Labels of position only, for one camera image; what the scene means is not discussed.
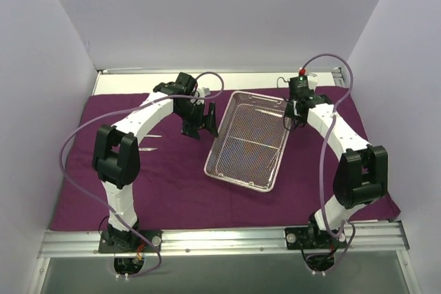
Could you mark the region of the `metal mesh instrument tray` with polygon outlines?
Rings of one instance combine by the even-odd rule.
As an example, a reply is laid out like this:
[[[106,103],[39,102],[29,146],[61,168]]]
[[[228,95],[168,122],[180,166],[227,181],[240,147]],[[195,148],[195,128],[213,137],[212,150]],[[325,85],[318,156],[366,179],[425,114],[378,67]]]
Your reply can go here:
[[[278,97],[234,91],[204,166],[210,178],[270,192],[289,137],[287,103]]]

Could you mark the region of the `purple cloth wrap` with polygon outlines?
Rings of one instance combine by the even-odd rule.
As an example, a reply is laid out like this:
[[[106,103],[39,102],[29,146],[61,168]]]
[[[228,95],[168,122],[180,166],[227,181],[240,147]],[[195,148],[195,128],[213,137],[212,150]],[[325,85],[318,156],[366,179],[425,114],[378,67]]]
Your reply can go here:
[[[53,231],[95,231],[109,211],[102,205],[105,190],[92,169],[97,129],[119,120],[119,111],[140,105],[145,94],[103,94],[88,99],[83,129],[76,135],[67,160],[70,180],[63,183],[50,223]],[[306,224],[317,211],[319,156],[322,137],[310,127],[290,133],[274,188],[260,193],[205,175],[203,168],[213,143],[212,135],[200,140],[181,133],[181,120],[169,116],[147,138],[141,154],[141,171],[134,184],[134,206],[142,229],[213,229]],[[325,195],[338,161],[325,154]]]

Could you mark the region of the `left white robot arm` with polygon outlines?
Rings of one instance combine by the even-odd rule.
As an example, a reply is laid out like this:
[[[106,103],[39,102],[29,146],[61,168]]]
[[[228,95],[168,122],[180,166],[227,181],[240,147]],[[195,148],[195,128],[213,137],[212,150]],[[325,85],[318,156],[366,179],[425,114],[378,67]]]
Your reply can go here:
[[[183,120],[181,133],[185,136],[198,140],[202,129],[218,136],[215,103],[206,105],[204,98],[209,96],[209,90],[196,86],[193,77],[160,83],[125,118],[100,126],[96,133],[92,168],[111,207],[108,228],[115,234],[114,244],[123,252],[133,251],[139,243],[133,197],[133,184],[141,170],[139,143],[171,114]]]

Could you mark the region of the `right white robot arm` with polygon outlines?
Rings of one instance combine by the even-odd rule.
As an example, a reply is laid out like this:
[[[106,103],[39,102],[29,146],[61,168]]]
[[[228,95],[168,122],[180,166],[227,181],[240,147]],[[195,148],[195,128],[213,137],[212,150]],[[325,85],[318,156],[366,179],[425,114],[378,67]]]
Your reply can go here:
[[[339,238],[350,217],[388,194],[389,157],[382,145],[359,136],[324,94],[291,97],[285,115],[294,126],[308,125],[322,137],[319,156],[320,208],[310,217],[306,239],[316,248]],[[325,154],[330,148],[338,160],[333,195],[325,199]]]

